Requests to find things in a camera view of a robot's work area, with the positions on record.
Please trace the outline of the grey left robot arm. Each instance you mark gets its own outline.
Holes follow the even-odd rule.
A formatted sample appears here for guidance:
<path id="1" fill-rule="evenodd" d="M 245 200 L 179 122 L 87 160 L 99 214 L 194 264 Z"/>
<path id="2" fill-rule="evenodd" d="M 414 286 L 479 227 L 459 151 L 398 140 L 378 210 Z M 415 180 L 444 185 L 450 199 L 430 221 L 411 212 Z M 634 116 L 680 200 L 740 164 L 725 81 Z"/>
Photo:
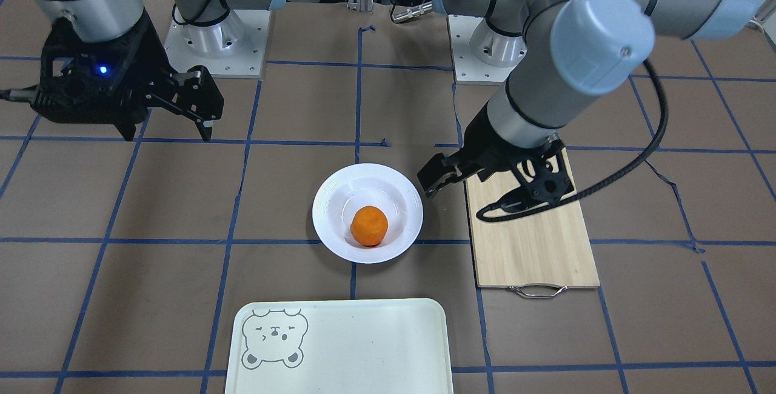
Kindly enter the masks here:
<path id="1" fill-rule="evenodd" d="M 485 222 L 533 215 L 578 201 L 642 164 L 667 130 L 667 98 L 648 60 L 657 35 L 725 39 L 764 0 L 432 0 L 443 15 L 480 16 L 497 35 L 521 37 L 524 58 L 469 123 L 462 148 L 439 153 L 418 171 L 426 197 L 471 176 L 511 172 L 517 187 L 480 209 Z M 642 65 L 661 118 L 637 158 L 599 183 L 575 190 L 558 134 L 596 99 Z"/>

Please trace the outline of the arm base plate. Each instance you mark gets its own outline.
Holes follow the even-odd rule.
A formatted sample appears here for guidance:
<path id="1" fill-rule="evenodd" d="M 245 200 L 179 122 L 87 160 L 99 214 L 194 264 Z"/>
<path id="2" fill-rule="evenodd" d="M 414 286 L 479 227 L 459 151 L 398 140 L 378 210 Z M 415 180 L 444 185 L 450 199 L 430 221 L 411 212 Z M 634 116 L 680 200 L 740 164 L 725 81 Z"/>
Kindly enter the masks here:
<path id="1" fill-rule="evenodd" d="M 458 85 L 500 85 L 527 54 L 521 36 L 497 34 L 484 18 L 450 15 L 448 29 Z"/>
<path id="2" fill-rule="evenodd" d="M 268 10 L 232 10 L 210 27 L 172 23 L 164 41 L 167 59 L 180 73 L 204 65 L 214 78 L 261 79 L 271 18 Z"/>

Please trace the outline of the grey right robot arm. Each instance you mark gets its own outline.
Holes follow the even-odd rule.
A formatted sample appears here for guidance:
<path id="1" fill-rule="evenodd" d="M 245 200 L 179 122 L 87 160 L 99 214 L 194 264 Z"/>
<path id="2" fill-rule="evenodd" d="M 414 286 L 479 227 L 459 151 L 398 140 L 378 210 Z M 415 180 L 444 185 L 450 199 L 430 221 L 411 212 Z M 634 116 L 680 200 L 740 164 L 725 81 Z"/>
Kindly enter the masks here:
<path id="1" fill-rule="evenodd" d="M 51 23 L 36 85 L 3 89 L 58 124 L 110 124 L 128 142 L 149 109 L 191 120 L 204 142 L 224 113 L 206 65 L 174 68 L 142 0 L 35 0 Z M 277 10 L 286 0 L 175 0 L 193 53 L 224 58 L 247 49 L 238 10 Z"/>

